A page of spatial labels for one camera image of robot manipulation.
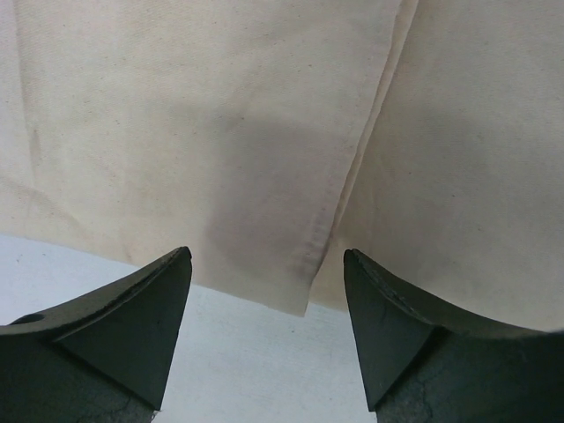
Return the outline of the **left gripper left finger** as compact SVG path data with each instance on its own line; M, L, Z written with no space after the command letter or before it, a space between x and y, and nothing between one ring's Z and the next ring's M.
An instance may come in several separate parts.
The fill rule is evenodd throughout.
M192 274L188 248L1 328L3 422L150 422Z

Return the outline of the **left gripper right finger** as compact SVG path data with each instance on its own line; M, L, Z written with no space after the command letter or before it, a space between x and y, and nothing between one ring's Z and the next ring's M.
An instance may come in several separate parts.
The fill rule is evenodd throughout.
M561 331L474 314L356 249L343 265L367 407L379 421L562 421Z

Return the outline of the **beige cloth surgical kit roll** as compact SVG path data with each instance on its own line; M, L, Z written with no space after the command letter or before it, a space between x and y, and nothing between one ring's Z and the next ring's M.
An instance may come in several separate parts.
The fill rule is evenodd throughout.
M301 314L359 249L563 327L560 1L4 1L1 229Z

